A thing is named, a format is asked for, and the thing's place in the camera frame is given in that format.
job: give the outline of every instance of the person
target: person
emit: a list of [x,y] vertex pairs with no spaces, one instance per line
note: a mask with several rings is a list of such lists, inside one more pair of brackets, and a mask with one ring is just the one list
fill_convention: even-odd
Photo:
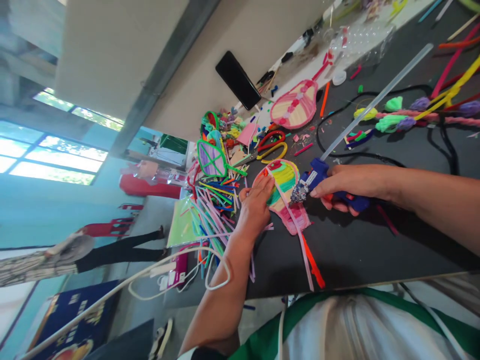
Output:
[[[241,212],[191,321],[179,359],[472,359],[480,358],[480,292],[465,285],[464,321],[372,288],[307,294],[240,346],[238,326],[246,297],[251,252],[270,221],[266,205],[274,180],[264,177],[239,196]],[[388,165],[338,165],[311,193],[328,209],[358,213],[330,194],[379,198],[421,219],[480,255],[480,180]],[[412,299],[409,288],[405,290]]]
[[129,236],[109,245],[94,248],[95,240],[83,227],[61,243],[45,251],[0,260],[0,287],[83,273],[116,263],[158,262],[166,249],[135,248],[164,238],[164,228],[138,236]]

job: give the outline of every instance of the person's leg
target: person's leg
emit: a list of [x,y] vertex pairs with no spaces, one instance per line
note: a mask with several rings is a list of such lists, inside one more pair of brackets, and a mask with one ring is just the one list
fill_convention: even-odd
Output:
[[83,258],[75,261],[79,273],[116,263],[157,262],[166,256],[166,249],[151,250],[133,248],[125,250],[120,242],[93,249]]
[[152,240],[163,239],[164,236],[164,227],[160,226],[160,229],[157,231],[150,232],[148,234],[138,235],[138,236],[129,236],[125,237],[122,240],[118,241],[126,248],[134,248],[138,245],[147,243]]

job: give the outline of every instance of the poster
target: poster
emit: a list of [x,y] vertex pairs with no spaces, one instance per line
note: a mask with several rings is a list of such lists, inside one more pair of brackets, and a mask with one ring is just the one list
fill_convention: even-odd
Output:
[[[117,284],[117,280],[109,281],[55,295],[29,350],[73,320]],[[106,342],[115,314],[115,299],[115,295],[109,298],[65,335],[35,356],[33,360],[84,359]]]

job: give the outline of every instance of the table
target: table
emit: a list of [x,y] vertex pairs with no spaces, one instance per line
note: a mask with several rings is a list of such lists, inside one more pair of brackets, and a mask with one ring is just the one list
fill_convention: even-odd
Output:
[[[465,23],[471,14],[458,2],[454,2],[439,26],[431,29],[441,6],[423,23],[417,24],[414,17],[407,25],[397,31],[389,51],[381,63],[373,69],[362,69],[353,80],[342,85],[331,86],[326,105],[326,114],[343,106],[353,98],[359,85],[364,91],[381,91],[387,83],[413,58],[428,42],[438,45]],[[438,77],[450,59],[450,55],[434,56],[433,50],[427,58],[419,63],[404,78],[396,89],[409,85],[429,84],[435,86]],[[462,54],[450,73],[449,79],[462,73],[478,56],[476,50]],[[347,71],[348,76],[354,71]],[[478,91],[478,79],[468,83],[455,99],[460,101]],[[415,99],[423,96],[420,90],[402,94],[404,108]],[[301,146],[292,148],[293,136],[287,138],[289,146],[285,156],[293,160],[300,173],[310,170],[310,161],[321,156],[322,152],[315,141],[315,133],[309,127],[320,121],[321,103],[313,120],[293,134],[309,134],[314,146],[293,157],[293,153]],[[320,131],[320,140],[325,148],[352,121],[356,105],[334,116],[332,123],[326,122]],[[372,125],[362,125],[361,129],[369,129]],[[475,132],[472,128],[448,126],[448,135],[459,158],[460,174],[480,179],[480,159],[476,154],[480,142],[466,136]],[[343,145],[336,148],[336,153],[343,153]],[[420,168],[440,173],[449,173],[449,163],[445,156],[447,151],[440,130],[437,128],[414,128],[408,132],[376,135],[359,150],[378,153],[393,158],[410,168]],[[327,162],[335,165],[329,158]],[[365,157],[342,158],[342,164],[378,164],[380,161]],[[265,165],[255,161],[248,170],[248,183]],[[398,209],[392,205],[384,209],[396,228],[399,236],[394,236],[375,207],[364,211],[358,218],[338,211],[327,211],[319,201],[309,198],[305,208],[313,222],[304,231],[310,250],[318,264],[326,283],[326,290],[365,287],[374,284],[427,279],[480,269],[480,258],[448,238],[441,232],[424,223],[413,213]],[[280,218],[272,214],[275,230],[266,231],[257,240],[254,249],[256,279],[248,282],[247,299],[281,296],[286,294],[305,293],[309,291],[305,267],[298,237],[291,236]],[[195,259],[189,262],[193,267]],[[315,290],[320,288],[314,282]],[[165,295],[164,303],[168,307],[196,305],[205,291],[204,281],[200,276],[192,282],[190,289],[179,296],[175,291]]]

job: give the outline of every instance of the scissors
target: scissors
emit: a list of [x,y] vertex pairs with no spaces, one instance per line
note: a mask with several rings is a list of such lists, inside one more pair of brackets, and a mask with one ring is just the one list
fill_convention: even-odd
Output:
[[[275,140],[274,142],[265,145],[267,140],[272,138],[275,135],[280,135],[280,139]],[[272,152],[274,152],[275,150],[277,150],[278,148],[281,148],[281,147],[283,147],[283,151],[281,152],[281,154],[278,157],[276,157],[272,160],[265,160],[264,159],[267,155],[271,154]],[[262,151],[267,150],[267,149],[268,149],[268,151],[266,151],[265,153],[260,155],[260,153]],[[234,164],[232,166],[233,167],[239,167],[239,166],[248,164],[248,163],[252,162],[253,160],[260,160],[262,164],[269,164],[273,160],[283,158],[285,156],[285,154],[287,153],[287,150],[288,150],[288,146],[287,146],[287,143],[285,142],[285,133],[283,131],[280,131],[280,130],[271,131],[260,141],[260,143],[258,144],[258,148],[255,150],[255,152],[252,152],[249,156],[245,157],[244,159],[240,160],[239,162],[237,162],[236,164]]]

